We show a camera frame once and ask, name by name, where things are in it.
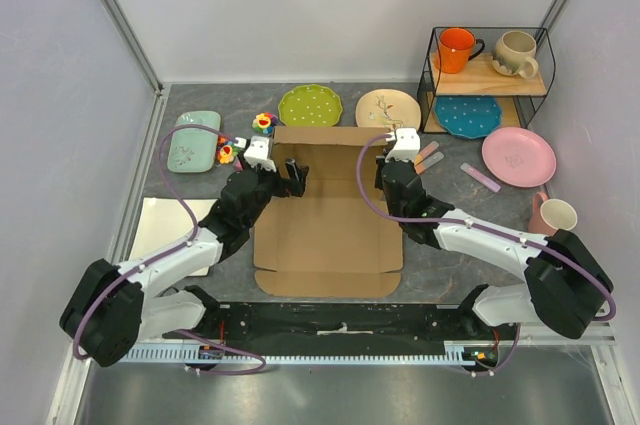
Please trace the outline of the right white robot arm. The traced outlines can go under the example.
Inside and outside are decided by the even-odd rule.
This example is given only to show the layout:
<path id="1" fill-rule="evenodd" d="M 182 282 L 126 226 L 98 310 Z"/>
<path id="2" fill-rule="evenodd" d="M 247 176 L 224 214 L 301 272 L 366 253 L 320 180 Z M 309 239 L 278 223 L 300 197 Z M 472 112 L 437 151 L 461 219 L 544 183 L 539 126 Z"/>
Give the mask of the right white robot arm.
<path id="1" fill-rule="evenodd" d="M 465 336 L 477 339 L 493 327 L 539 321 L 578 339 L 611 299 L 611 280 L 574 233 L 532 234 L 479 220 L 429 195 L 411 163 L 377 157 L 376 164 L 375 186 L 410 240 L 477 258 L 518 279 L 470 292 L 457 316 Z"/>

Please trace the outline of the brown cardboard box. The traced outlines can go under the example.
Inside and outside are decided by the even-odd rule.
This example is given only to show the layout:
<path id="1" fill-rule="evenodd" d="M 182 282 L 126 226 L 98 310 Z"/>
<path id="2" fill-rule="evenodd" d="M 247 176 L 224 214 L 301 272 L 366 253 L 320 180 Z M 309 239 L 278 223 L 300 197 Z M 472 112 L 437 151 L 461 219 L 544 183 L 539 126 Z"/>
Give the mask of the brown cardboard box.
<path id="1" fill-rule="evenodd" d="M 274 198 L 254 228 L 257 285 L 298 298 L 382 298 L 399 285 L 403 232 L 375 188 L 382 128 L 279 127 L 271 157 L 308 166 L 301 198 Z"/>

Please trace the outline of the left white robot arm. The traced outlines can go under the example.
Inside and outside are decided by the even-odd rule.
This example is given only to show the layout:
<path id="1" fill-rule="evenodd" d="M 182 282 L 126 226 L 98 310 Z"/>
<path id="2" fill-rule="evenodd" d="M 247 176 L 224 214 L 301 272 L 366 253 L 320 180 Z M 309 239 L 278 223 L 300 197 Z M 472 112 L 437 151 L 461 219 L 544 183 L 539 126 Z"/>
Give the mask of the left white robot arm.
<path id="1" fill-rule="evenodd" d="M 219 198 L 185 236 L 142 258 L 91 263 L 76 286 L 60 327 L 78 360 L 108 367 L 140 340 L 168 332 L 208 338 L 219 327 L 217 302 L 191 287 L 171 296 L 164 290 L 191 273 L 235 254 L 272 198 L 301 197 L 309 169 L 293 159 L 282 177 L 272 161 L 232 173 Z"/>

